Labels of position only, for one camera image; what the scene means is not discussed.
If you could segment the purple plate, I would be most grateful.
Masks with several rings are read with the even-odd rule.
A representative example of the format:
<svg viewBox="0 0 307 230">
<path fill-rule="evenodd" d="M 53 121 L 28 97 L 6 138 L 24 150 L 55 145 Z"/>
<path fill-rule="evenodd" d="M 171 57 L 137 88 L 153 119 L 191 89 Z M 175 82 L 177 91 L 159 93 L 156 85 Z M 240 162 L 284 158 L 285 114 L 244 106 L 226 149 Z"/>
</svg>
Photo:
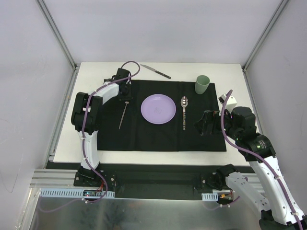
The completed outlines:
<svg viewBox="0 0 307 230">
<path fill-rule="evenodd" d="M 175 102 L 164 94 L 153 94 L 141 104 L 141 115 L 149 123 L 161 125 L 171 121 L 176 114 Z"/>
</svg>

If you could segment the metal spoon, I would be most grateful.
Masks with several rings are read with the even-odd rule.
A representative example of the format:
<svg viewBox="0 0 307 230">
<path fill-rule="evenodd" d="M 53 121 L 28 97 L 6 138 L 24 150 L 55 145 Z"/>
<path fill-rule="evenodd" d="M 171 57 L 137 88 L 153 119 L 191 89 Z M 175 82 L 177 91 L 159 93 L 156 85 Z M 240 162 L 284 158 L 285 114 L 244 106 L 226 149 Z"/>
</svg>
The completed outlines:
<svg viewBox="0 0 307 230">
<path fill-rule="evenodd" d="M 186 107 L 188 106 L 188 99 L 186 96 L 181 98 L 180 104 L 183 109 L 183 130 L 186 130 Z"/>
</svg>

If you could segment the metal fork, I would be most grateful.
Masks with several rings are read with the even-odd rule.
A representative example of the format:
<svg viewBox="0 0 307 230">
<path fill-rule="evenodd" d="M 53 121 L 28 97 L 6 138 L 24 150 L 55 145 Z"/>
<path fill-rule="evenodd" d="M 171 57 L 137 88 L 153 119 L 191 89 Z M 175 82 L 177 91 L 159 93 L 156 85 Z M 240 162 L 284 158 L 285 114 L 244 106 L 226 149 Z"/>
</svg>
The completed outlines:
<svg viewBox="0 0 307 230">
<path fill-rule="evenodd" d="M 125 112 L 126 112 L 126 109 L 127 109 L 127 106 L 128 106 L 129 103 L 130 103 L 129 101 L 125 102 L 125 107 L 124 107 L 124 110 L 123 110 L 123 113 L 122 113 L 122 116 L 121 116 L 121 120 L 120 120 L 120 123 L 119 123 L 119 127 L 118 127 L 119 130 L 120 130 L 121 126 L 122 126 L 124 115 L 125 115 Z"/>
</svg>

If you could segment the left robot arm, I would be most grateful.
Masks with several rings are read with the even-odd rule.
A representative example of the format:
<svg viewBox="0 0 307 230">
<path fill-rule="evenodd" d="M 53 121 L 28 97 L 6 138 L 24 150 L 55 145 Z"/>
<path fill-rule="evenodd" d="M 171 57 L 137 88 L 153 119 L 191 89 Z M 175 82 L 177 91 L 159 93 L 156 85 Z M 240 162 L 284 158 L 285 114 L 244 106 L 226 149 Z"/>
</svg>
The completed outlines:
<svg viewBox="0 0 307 230">
<path fill-rule="evenodd" d="M 76 94 L 71 123 L 81 142 L 82 161 L 74 179 L 74 186 L 99 186 L 104 182 L 99 172 L 97 134 L 101 125 L 103 105 L 114 97 L 131 98 L 131 72 L 119 68 L 116 75 L 104 80 L 92 93 Z"/>
</svg>

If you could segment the black cloth placemat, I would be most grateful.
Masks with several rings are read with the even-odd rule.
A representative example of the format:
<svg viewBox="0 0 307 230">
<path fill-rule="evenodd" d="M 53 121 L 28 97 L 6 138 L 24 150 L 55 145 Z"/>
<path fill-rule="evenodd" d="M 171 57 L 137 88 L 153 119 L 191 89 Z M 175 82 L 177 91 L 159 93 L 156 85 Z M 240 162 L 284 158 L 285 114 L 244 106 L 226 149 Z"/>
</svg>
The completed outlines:
<svg viewBox="0 0 307 230">
<path fill-rule="evenodd" d="M 134 80 L 132 100 L 128 104 L 122 126 L 118 129 L 125 107 L 124 101 L 112 98 L 103 106 L 97 134 L 97 149 L 109 151 L 213 151 L 225 152 L 222 134 L 201 136 L 194 123 L 205 110 L 218 110 L 215 84 L 204 94 L 195 93 L 195 84 L 184 81 Z M 151 124 L 141 115 L 141 104 L 153 94 L 164 94 L 176 105 L 174 118 L 161 125 Z M 186 96 L 186 130 L 183 130 L 181 98 Z"/>
</svg>

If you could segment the green cup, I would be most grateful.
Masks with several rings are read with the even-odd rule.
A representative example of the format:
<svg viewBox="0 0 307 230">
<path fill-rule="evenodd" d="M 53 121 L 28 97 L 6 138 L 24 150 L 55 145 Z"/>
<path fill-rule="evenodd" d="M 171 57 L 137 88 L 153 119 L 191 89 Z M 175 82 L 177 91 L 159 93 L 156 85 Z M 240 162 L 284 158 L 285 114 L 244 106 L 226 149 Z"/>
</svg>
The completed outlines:
<svg viewBox="0 0 307 230">
<path fill-rule="evenodd" d="M 197 94 L 203 94 L 210 84 L 210 78 L 205 75 L 200 75 L 196 78 L 195 92 Z"/>
</svg>

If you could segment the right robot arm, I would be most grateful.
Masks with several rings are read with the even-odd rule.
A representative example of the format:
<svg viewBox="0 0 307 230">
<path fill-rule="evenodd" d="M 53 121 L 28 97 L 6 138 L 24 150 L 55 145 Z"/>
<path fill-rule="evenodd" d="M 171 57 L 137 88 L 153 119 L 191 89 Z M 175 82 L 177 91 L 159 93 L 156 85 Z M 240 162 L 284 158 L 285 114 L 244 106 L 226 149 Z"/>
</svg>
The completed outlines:
<svg viewBox="0 0 307 230">
<path fill-rule="evenodd" d="M 256 117 L 248 107 L 236 107 L 231 112 L 206 110 L 194 123 L 197 132 L 222 133 L 249 163 L 257 175 L 265 194 L 247 183 L 238 169 L 228 164 L 217 169 L 206 183 L 222 190 L 232 189 L 259 217 L 263 230 L 305 230 L 307 216 L 293 199 L 280 171 L 276 152 L 270 140 L 257 132 Z"/>
</svg>

